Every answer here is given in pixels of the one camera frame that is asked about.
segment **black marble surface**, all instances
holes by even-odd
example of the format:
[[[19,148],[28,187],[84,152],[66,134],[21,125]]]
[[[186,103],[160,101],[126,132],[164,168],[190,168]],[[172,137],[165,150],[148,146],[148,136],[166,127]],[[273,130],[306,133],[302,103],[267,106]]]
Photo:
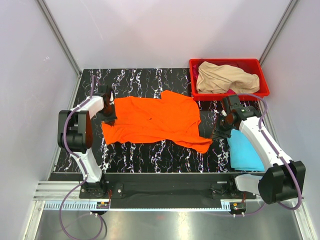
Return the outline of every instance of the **black marble surface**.
[[[74,106],[90,95],[92,74],[97,76],[101,84],[111,85],[116,98],[128,96],[160,98],[161,92],[165,90],[191,96],[188,68],[85,69]],[[197,104],[201,117],[199,134],[209,138],[214,122],[218,114],[221,114],[221,102],[198,101]],[[258,103],[254,101],[247,101],[244,104],[259,107]],[[116,142],[107,145],[103,138],[99,115],[93,118],[92,128],[94,135],[92,151],[98,165],[105,173],[214,173],[231,171],[229,147],[225,139],[214,141],[208,152],[201,154],[194,149],[179,146],[171,140],[140,144]],[[55,172],[79,171],[76,162],[62,149]]]

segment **cable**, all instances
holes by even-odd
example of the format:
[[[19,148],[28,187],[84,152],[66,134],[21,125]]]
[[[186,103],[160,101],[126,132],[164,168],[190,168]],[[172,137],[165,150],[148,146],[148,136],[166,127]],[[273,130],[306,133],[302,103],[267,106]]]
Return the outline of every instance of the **cable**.
[[[108,210],[110,209],[111,196],[112,196],[112,194],[111,194],[111,189],[108,190],[107,193],[108,193],[108,197],[109,197],[109,202],[108,202],[108,204],[107,204],[106,206],[100,206],[100,207],[99,207],[100,209],[108,209]]]
[[[253,211],[253,212],[250,212],[250,213],[247,213],[247,214],[244,214],[244,215],[240,215],[240,214],[234,214],[234,215],[223,215],[223,214],[217,214],[217,213],[213,213],[213,212],[210,212],[209,214],[210,215],[213,215],[213,216],[217,216],[217,217],[234,217],[234,218],[238,218],[238,217],[244,217],[244,216],[252,216],[252,215],[255,215],[257,213],[260,213],[262,211],[262,209],[264,209],[264,207],[266,206],[266,203],[264,202],[261,207],[259,207],[257,210]]]
[[[97,196],[97,195],[94,195],[94,194],[92,194],[92,195],[93,195],[94,197],[96,197],[97,199],[104,199],[105,196],[108,194],[109,203],[110,203],[111,199],[110,199],[110,193],[109,193],[109,191],[111,191],[111,190],[106,191],[106,193],[105,193],[104,195],[102,195],[102,196]]]
[[[97,79],[97,77],[96,77],[95,75],[93,75],[91,79],[92,79],[92,82],[91,82],[90,97],[87,98],[86,100],[84,100],[82,103],[80,103],[77,107],[75,107],[75,108],[71,111],[71,113],[68,115],[68,117],[67,117],[66,120],[65,120],[64,128],[63,128],[63,143],[64,143],[64,147],[65,147],[65,149],[68,151],[68,153],[69,153],[70,155],[73,155],[76,159],[79,160],[79,163],[81,164],[81,166],[82,166],[82,168],[83,168],[84,176],[85,176],[85,178],[83,179],[83,181],[82,181],[81,183],[79,183],[77,186],[75,186],[73,189],[71,189],[71,191],[68,192],[67,195],[65,195],[64,199],[63,199],[62,202],[61,202],[60,208],[59,208],[59,222],[60,222],[60,226],[61,226],[63,232],[64,232],[70,239],[72,239],[72,240],[80,240],[80,239],[71,236],[71,235],[67,232],[67,229],[65,228],[65,226],[64,226],[64,224],[63,224],[63,222],[62,222],[62,208],[63,208],[63,205],[64,205],[65,201],[66,201],[67,198],[69,197],[69,195],[70,195],[74,190],[76,190],[78,187],[82,186],[82,185],[87,181],[87,179],[88,179],[88,171],[87,171],[84,163],[82,162],[80,156],[79,156],[78,154],[72,152],[72,151],[70,150],[69,146],[68,146],[68,143],[67,143],[67,128],[68,128],[68,123],[69,123],[72,115],[73,115],[76,111],[78,111],[79,109],[81,109],[84,105],[86,105],[86,104],[91,100],[91,98],[92,98],[92,96],[93,96],[94,88],[95,88],[95,80]],[[101,234],[102,229],[103,229],[104,219],[103,219],[100,215],[98,215],[97,213],[95,214],[95,217],[99,217],[99,219],[100,219],[100,222],[101,222],[100,230],[99,230],[99,232],[97,233],[96,236],[94,236],[93,238],[91,238],[91,239],[89,239],[89,240],[96,240],[96,239],[99,237],[99,235]]]
[[[259,96],[256,96],[254,94],[250,94],[250,93],[240,93],[238,94],[238,96],[244,96],[244,95],[247,95],[247,96],[251,96],[251,97],[254,97],[256,99],[259,99],[263,102],[263,106],[264,106],[264,111],[259,119],[259,122],[258,122],[258,126],[259,126],[259,130],[260,132],[262,133],[262,135],[264,136],[265,140],[269,143],[270,147],[273,149],[273,151],[275,152],[275,154],[277,154],[278,156],[280,155],[280,152],[277,150],[276,146],[271,142],[271,140],[269,139],[269,137],[267,136],[267,134],[265,133],[264,130],[262,130],[262,121],[267,113],[267,110],[268,110],[268,105],[267,105],[267,102],[266,100],[264,100],[262,97],[259,97]],[[297,210],[300,206],[301,206],[301,203],[302,203],[302,193],[301,193],[301,189],[299,187],[299,184],[298,184],[298,181],[297,181],[297,178],[294,174],[294,172],[291,170],[290,166],[288,165],[288,163],[285,161],[285,159],[280,156],[280,160],[282,161],[282,163],[285,165],[286,169],[288,170],[292,180],[293,180],[293,183],[294,183],[294,186],[295,186],[295,189],[297,191],[297,194],[298,194],[298,202],[296,204],[296,206],[294,207],[289,207],[289,206],[286,206],[284,205],[282,202],[279,202],[279,204],[284,207],[285,209],[288,209],[288,210]]]
[[[247,199],[247,195],[246,195],[246,193],[244,192],[244,193],[243,193],[243,199],[242,199],[241,203],[245,203],[245,202],[246,202],[246,199]]]
[[[224,191],[219,191],[219,190],[217,190],[217,189],[215,189],[215,188],[213,188],[213,187],[210,187],[209,188],[212,192],[214,192],[215,194],[225,194],[226,192],[227,192],[227,188],[224,190]]]
[[[82,214],[81,216],[77,217],[73,222],[69,223],[68,225],[65,225],[64,228],[67,229],[69,228],[71,225],[73,225],[74,223],[76,223],[79,219],[82,219],[83,217],[86,217],[88,215],[91,215],[90,212]],[[59,233],[63,231],[63,229],[59,229],[59,230],[55,230],[56,233]]]

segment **beige cloth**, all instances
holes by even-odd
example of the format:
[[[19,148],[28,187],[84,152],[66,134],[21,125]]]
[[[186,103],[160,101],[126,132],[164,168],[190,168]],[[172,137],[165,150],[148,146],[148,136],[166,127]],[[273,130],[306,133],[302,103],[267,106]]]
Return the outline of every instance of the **beige cloth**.
[[[199,66],[196,90],[200,94],[224,94],[229,89],[236,94],[253,94],[259,91],[260,82],[256,74],[230,65],[215,65],[207,61]]]

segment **clothing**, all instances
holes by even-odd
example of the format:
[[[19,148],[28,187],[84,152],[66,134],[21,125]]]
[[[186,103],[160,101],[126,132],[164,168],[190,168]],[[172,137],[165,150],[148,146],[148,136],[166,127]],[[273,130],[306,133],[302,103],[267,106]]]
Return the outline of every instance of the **clothing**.
[[[116,98],[114,104],[117,116],[114,126],[102,124],[107,144],[169,139],[206,153],[212,143],[211,139],[199,136],[199,108],[191,97],[166,90],[161,99],[129,96]]]
[[[226,93],[227,93],[227,94],[235,94],[235,92],[232,91],[231,89],[229,89]]]
[[[205,61],[199,66],[196,81],[198,93],[224,94],[229,89],[236,94],[256,93],[260,89],[259,77],[230,65],[218,66]]]
[[[199,67],[204,62],[205,62],[205,60],[201,59],[196,64],[191,66],[194,79],[196,79],[196,80],[198,79]],[[227,65],[230,65],[230,66],[234,66],[234,67],[238,67],[238,64],[233,63],[233,62],[226,62],[226,61],[220,61],[219,62],[219,65],[224,65],[224,64],[227,64]]]
[[[235,170],[264,172],[265,167],[248,138],[233,129],[227,138],[230,147],[230,164]]]

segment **metal floor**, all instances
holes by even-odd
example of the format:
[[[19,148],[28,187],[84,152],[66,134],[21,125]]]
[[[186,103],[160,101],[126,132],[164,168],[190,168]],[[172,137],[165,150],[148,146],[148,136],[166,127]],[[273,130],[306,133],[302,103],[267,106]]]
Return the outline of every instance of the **metal floor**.
[[[259,205],[247,203],[247,212]],[[62,219],[67,231],[78,239],[91,239],[99,231],[100,221],[86,216],[85,211],[64,211]],[[278,204],[266,206],[252,216],[233,218],[226,212],[150,212],[109,211],[103,215],[98,240],[301,240],[302,236],[293,211]],[[44,210],[36,240],[68,240],[59,224],[56,210]]]

